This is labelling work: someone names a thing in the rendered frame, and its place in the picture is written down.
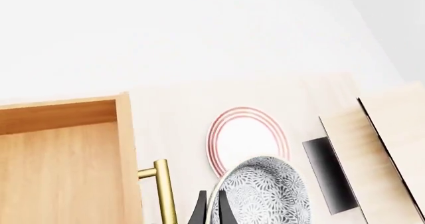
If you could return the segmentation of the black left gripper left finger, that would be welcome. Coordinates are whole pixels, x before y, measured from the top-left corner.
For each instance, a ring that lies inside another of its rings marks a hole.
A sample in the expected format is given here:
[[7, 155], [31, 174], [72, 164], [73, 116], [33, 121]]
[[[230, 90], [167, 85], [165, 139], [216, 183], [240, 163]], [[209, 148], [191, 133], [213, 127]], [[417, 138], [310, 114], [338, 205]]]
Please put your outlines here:
[[202, 190], [199, 192], [197, 203], [193, 209], [193, 213], [187, 224], [205, 224], [207, 213], [207, 192]]

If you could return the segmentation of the white plate with red rings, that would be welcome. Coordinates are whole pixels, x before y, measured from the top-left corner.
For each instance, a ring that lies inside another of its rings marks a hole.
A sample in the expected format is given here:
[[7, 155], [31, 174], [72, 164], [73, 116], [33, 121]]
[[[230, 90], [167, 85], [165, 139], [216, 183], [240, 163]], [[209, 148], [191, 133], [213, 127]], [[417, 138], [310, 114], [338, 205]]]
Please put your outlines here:
[[290, 159], [288, 137], [267, 113], [239, 106], [226, 110], [210, 125], [206, 152], [214, 174], [222, 177], [229, 169], [254, 156]]

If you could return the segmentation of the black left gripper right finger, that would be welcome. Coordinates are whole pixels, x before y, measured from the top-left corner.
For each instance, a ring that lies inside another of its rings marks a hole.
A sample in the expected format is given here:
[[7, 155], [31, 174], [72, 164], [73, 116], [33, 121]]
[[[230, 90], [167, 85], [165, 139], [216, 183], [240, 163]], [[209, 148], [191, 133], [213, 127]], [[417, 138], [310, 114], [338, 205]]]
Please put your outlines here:
[[224, 190], [218, 192], [218, 216], [220, 224], [238, 224]]

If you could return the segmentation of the pale wooden drawer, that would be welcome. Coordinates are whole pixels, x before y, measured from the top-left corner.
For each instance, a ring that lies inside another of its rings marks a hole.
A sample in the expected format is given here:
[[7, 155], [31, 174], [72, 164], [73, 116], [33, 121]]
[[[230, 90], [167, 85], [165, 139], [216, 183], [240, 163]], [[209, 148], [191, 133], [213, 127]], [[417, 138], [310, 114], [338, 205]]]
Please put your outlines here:
[[128, 94], [0, 106], [0, 224], [143, 224]]

